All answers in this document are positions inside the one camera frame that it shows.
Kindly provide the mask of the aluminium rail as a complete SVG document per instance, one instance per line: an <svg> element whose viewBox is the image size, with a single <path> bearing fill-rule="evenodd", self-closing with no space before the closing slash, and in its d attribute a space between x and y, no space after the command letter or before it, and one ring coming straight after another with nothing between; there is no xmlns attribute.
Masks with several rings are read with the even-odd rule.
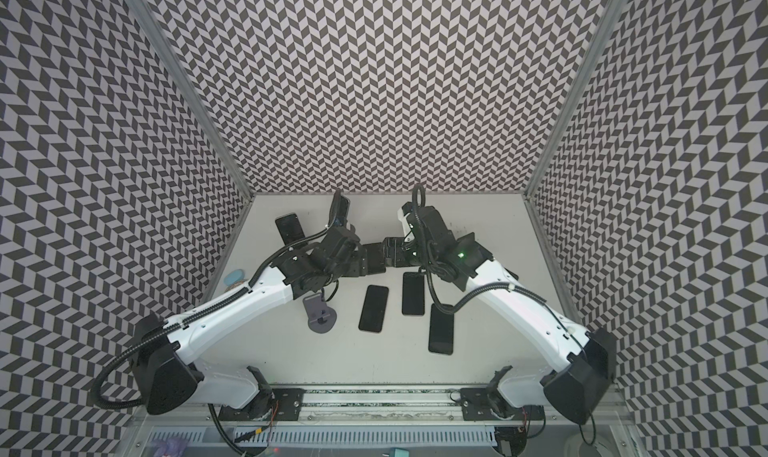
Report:
<svg viewBox="0 0 768 457"><path fill-rule="evenodd" d="M485 421L463 420L459 407L459 389L481 387L484 384L461 385L309 385L275 384L278 388L302 388L305 390L303 407L297 421L282 421L306 425L405 425L413 422L423 425L470 425L473 423L496 423L509 425L534 423L540 426L545 420L550 425L575 425L550 404L535 404L544 408L543 421ZM635 423L621 393L615 387L609 388L593 411L596 424L606 426L630 425ZM182 425L182 422L204 425L211 422L207 407L203 404L184 404L169 413L152 416L138 410L132 416L132 424L149 422L157 425ZM235 424L256 424L264 421L231 422Z"/></svg>

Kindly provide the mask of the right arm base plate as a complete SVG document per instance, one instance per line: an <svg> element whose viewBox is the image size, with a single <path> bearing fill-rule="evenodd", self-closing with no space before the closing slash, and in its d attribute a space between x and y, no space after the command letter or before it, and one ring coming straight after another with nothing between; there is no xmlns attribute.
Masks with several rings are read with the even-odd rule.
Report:
<svg viewBox="0 0 768 457"><path fill-rule="evenodd" d="M485 388L465 387L459 389L459 407L464 421L543 421L542 406L527 405L512 407L500 397L490 398Z"/></svg>

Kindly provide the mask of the black centre stand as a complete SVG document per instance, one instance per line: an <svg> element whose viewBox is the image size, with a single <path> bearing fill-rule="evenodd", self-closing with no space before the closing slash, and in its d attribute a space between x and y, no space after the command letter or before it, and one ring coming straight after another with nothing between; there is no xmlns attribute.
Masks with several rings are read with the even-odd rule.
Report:
<svg viewBox="0 0 768 457"><path fill-rule="evenodd" d="M369 243L363 246L365 251L365 274L376 275L386 272L386 259L382 242Z"/></svg>

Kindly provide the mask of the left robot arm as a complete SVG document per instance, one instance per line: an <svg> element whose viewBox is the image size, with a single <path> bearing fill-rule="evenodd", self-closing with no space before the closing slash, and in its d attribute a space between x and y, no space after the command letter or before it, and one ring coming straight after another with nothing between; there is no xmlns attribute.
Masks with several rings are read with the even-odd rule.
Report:
<svg viewBox="0 0 768 457"><path fill-rule="evenodd" d="M202 355L229 334L268 311L307 294L317 294L345 276L363 247L347 222L350 202L335 192L323 230L286 244L245 283L189 311L167 319L150 315L139 322L130 346L113 357L93 379L89 400L106 410L142 406L150 415L186 403L243 409L265 391L255 368L206 363ZM107 398L107 377L128 364L139 398Z"/></svg>

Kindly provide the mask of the grey round stand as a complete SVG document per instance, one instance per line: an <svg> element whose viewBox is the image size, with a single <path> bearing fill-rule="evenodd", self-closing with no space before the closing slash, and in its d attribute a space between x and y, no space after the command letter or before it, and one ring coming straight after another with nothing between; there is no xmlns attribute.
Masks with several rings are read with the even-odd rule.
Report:
<svg viewBox="0 0 768 457"><path fill-rule="evenodd" d="M337 312L325 301L323 293L302 298L308 328L317 334L330 332L337 322Z"/></svg>

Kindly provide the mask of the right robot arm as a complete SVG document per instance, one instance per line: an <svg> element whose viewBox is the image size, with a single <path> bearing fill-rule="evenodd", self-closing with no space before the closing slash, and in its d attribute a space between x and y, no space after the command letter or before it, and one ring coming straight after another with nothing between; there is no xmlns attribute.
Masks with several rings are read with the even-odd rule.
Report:
<svg viewBox="0 0 768 457"><path fill-rule="evenodd" d="M385 260L394 267L418 267L435 309L453 316L479 300L522 333L544 359L539 370L520 373L505 366L486 387L488 405L501 419L527 406L550 405L584 426L617 369L617 339L605 328L589 330L553 310L547 301L481 245L473 234L454 236L417 184L398 219L403 237L387 240Z"/></svg>

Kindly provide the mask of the blue oval object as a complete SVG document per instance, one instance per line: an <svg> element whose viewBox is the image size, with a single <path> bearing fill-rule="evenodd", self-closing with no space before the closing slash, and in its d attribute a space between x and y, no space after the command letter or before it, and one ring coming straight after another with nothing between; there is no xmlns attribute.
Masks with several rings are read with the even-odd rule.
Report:
<svg viewBox="0 0 768 457"><path fill-rule="evenodd" d="M246 279L243 269L235 269L229 272L223 279L226 287L237 286L244 282Z"/></svg>

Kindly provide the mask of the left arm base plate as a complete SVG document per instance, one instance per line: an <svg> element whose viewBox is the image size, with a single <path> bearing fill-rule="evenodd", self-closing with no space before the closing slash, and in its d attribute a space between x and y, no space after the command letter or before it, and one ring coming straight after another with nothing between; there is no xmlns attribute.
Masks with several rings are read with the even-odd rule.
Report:
<svg viewBox="0 0 768 457"><path fill-rule="evenodd" d="M278 388L270 393L260 392L243 409L222 406L217 417L224 422L245 421L297 421L303 407L305 390Z"/></svg>

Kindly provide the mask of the phone teal edge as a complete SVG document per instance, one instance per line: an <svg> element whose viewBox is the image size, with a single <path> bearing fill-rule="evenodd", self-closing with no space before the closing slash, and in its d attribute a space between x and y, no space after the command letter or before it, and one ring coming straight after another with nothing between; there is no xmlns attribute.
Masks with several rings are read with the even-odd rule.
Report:
<svg viewBox="0 0 768 457"><path fill-rule="evenodd" d="M349 208L350 200L342 194L340 189L337 189L329 209L328 227L345 227L348 222Z"/></svg>

